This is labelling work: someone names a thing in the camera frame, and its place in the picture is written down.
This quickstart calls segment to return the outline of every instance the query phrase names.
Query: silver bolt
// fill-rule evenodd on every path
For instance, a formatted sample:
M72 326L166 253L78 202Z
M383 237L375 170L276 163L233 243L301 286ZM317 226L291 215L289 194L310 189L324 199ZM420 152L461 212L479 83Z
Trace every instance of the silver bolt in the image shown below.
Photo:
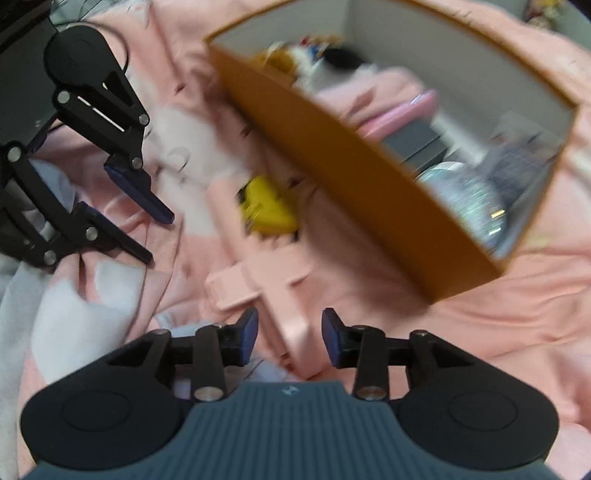
M361 387L357 390L356 395L365 401L378 401L386 397L386 391L382 387Z
M144 166L144 161L139 157L135 157L131 161L131 166L134 168L134 170L139 170L141 167Z
M57 94L57 103L59 103L60 105L65 105L70 101L70 98L70 92L62 90L60 93Z
M200 401L218 401L223 397L223 391L218 387L201 387L195 390L195 398Z
M48 250L43 255L43 261L45 265L52 266L57 261L57 255L53 250Z
M8 155L6 157L10 163L15 163L21 159L21 156L21 147L12 147L10 150L8 150Z
M86 239L94 242L99 236L99 231L94 226L90 226L86 229Z

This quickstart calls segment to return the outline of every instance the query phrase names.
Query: cardboard box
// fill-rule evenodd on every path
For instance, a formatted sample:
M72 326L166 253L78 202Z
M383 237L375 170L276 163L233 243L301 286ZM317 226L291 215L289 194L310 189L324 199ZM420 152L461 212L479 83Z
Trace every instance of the cardboard box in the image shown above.
M487 252L413 180L391 153L249 63L275 41L341 35L380 66L405 66L439 93L454 131L486 148L513 112L566 142L576 104L502 43L418 0L291 0L245 17L206 39L238 108L340 203L432 300L499 277L509 264L558 166L544 170L519 231Z

